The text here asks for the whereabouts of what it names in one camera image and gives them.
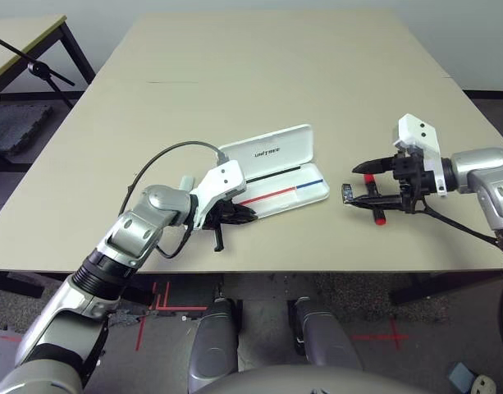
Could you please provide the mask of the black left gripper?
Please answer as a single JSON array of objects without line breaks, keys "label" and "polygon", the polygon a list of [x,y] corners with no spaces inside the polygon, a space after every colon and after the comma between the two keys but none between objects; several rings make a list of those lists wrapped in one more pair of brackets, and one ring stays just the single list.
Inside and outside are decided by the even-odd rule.
[{"label": "black left gripper", "polygon": [[253,209],[245,206],[235,206],[231,201],[218,200],[209,210],[204,221],[205,228],[215,228],[214,251],[225,249],[221,224],[243,225],[253,222],[258,216]]}]

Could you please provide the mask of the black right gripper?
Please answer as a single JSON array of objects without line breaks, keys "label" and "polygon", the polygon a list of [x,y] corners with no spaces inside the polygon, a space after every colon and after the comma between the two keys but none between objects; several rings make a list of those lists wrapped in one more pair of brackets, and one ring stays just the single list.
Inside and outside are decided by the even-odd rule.
[{"label": "black right gripper", "polygon": [[361,195],[345,199],[344,204],[364,209],[404,210],[415,213],[417,202],[424,201],[426,195],[434,192],[433,172],[424,168],[423,151],[411,153],[400,150],[395,157],[378,158],[358,164],[353,173],[374,175],[392,171],[399,182],[400,195]]}]

